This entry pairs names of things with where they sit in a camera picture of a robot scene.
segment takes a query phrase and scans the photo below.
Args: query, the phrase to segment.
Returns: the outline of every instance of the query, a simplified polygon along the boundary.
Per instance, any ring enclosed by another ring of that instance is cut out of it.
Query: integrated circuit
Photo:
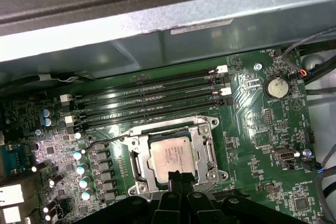
[[[88,212],[88,207],[80,207],[79,208],[79,212],[81,213],[81,214],[86,214],[87,212]]]
[[[195,176],[191,143],[187,136],[168,138],[151,143],[153,170],[159,183],[168,182],[168,172],[179,170]]]
[[[47,148],[47,154],[53,154],[54,153],[54,148],[53,147],[48,147]]]
[[[68,165],[65,166],[65,169],[66,169],[67,171],[74,170],[74,165],[73,165],[73,164],[68,164]]]
[[[309,203],[306,198],[295,199],[294,202],[296,210],[305,210],[309,207]]]

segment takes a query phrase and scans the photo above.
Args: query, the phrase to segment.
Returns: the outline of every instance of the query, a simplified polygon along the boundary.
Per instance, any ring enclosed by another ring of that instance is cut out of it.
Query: screw
[[[195,193],[194,194],[194,198],[201,198],[202,197],[202,194],[200,194],[200,193]]]
[[[261,69],[263,69],[263,66],[261,63],[255,63],[253,69],[256,71],[260,71]]]
[[[309,149],[304,149],[303,152],[302,152],[302,154],[305,157],[310,157],[311,155],[313,155],[313,153]]]
[[[215,173],[210,173],[210,179],[214,179],[214,178],[216,178],[216,174]]]
[[[145,191],[147,191],[147,186],[146,185],[141,185],[139,187],[139,190],[140,190],[140,192],[144,193]]]
[[[232,203],[232,204],[238,204],[239,200],[236,199],[236,198],[231,198],[231,199],[229,199],[229,202]]]
[[[201,129],[200,129],[200,132],[203,133],[203,134],[208,133],[208,127],[202,126]]]

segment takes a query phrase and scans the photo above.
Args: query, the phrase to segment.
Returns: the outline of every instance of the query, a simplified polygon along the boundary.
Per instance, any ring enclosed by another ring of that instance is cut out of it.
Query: capacitor
[[[87,171],[88,168],[89,168],[88,165],[83,163],[83,164],[80,164],[80,166],[77,167],[76,172],[79,175],[83,175]]]
[[[63,179],[62,175],[57,175],[55,178],[49,181],[49,186],[54,187],[58,182]]]
[[[37,165],[34,165],[32,168],[31,168],[31,171],[36,173],[36,172],[39,172],[41,171],[42,169],[46,168],[47,167],[47,164],[42,162],[42,163],[39,163]]]
[[[41,115],[44,117],[44,118],[48,118],[52,115],[54,115],[54,111],[51,110],[51,109],[44,109],[41,111]]]
[[[7,118],[6,119],[6,124],[11,124],[11,123],[15,123],[16,119],[15,118]]]
[[[56,201],[51,201],[49,202],[44,208],[43,208],[43,212],[45,212],[46,214],[49,213],[54,207],[56,206]]]
[[[82,193],[82,199],[89,200],[92,195],[93,195],[93,190],[91,188],[87,188],[85,192]]]
[[[305,157],[311,157],[313,155],[313,153],[309,149],[304,149],[303,152],[302,152],[302,154]]]
[[[85,176],[80,182],[79,187],[80,188],[87,188],[88,185],[91,183],[91,178],[88,176]]]
[[[36,136],[41,136],[42,134],[43,134],[42,130],[40,130],[40,129],[35,130],[35,135]]]
[[[75,152],[73,156],[75,160],[80,160],[82,158],[82,154],[80,151]]]
[[[45,127],[54,126],[56,124],[55,118],[44,118],[43,125]]]
[[[57,214],[56,208],[52,209],[47,215],[46,215],[46,221],[51,221],[51,219]]]
[[[82,137],[82,134],[80,132],[75,133],[75,139],[80,139]]]

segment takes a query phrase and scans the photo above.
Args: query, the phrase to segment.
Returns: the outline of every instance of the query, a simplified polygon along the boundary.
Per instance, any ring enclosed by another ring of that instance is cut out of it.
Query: electrolytic capacitor
[[[82,180],[79,182],[79,187],[80,188],[87,188],[88,185],[91,183],[91,178],[88,176],[85,176],[82,178]]]
[[[44,118],[48,118],[52,115],[54,115],[54,111],[51,110],[51,109],[44,109],[41,111],[41,115],[44,117]]]
[[[54,187],[58,182],[63,179],[62,175],[57,175],[55,178],[49,181],[49,186]]]
[[[44,169],[46,167],[47,167],[47,164],[42,162],[42,163],[39,163],[39,164],[31,167],[31,171],[34,172],[34,173],[37,173],[37,172],[41,171],[42,169]]]
[[[88,170],[89,166],[85,163],[80,164],[80,166],[77,167],[76,172],[79,175],[83,175],[87,170]]]
[[[54,126],[56,124],[55,118],[44,118],[43,125],[45,127]]]
[[[46,220],[51,221],[51,219],[57,214],[56,208],[52,209],[47,215]]]
[[[82,154],[80,151],[75,152],[73,156],[75,160],[80,160],[82,158]]]
[[[82,193],[82,199],[89,200],[92,195],[93,195],[93,190],[91,188],[87,188],[85,192]]]
[[[56,206],[56,201],[51,201],[49,202],[44,208],[43,208],[43,212],[45,212],[46,214],[49,213],[54,207]]]

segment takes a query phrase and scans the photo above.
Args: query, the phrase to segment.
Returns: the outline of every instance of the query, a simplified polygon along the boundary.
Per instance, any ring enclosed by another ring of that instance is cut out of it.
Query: chip
[[[114,200],[114,199],[116,199],[116,194],[115,193],[107,193],[107,194],[105,194],[105,199],[106,200]]]
[[[80,208],[79,208],[79,212],[80,212],[81,214],[86,214],[86,213],[88,212],[88,207],[80,207]]]
[[[112,176],[111,176],[111,173],[102,173],[102,174],[100,174],[100,178],[102,180],[108,180],[108,179],[111,179]]]
[[[159,183],[168,183],[168,172],[192,173],[195,166],[189,138],[169,138],[151,143],[151,165]]]
[[[69,165],[66,165],[66,166],[65,166],[65,169],[66,169],[67,171],[74,170],[74,166],[73,166],[73,164],[69,164]]]
[[[273,193],[273,192],[274,192],[274,184],[267,184],[267,185],[265,186],[265,190],[266,190],[266,192],[268,192],[268,193]]]
[[[64,196],[65,192],[64,190],[58,190],[58,196]]]
[[[104,159],[107,159],[107,154],[106,152],[101,152],[101,153],[98,153],[97,154],[97,160],[100,161],[100,160],[104,160]]]
[[[98,164],[100,170],[107,170],[110,168],[109,162],[103,162]]]
[[[99,150],[102,150],[102,149],[105,149],[105,145],[103,145],[103,144],[97,144],[97,145],[95,145],[95,150],[96,151],[99,151]]]
[[[109,191],[109,190],[113,190],[114,186],[112,184],[112,182],[108,182],[108,183],[104,183],[103,184],[103,190],[104,191]]]
[[[54,153],[54,148],[48,147],[47,148],[47,154],[52,154],[52,153]]]
[[[304,210],[309,207],[308,200],[306,198],[296,199],[295,200],[295,208],[296,210]]]

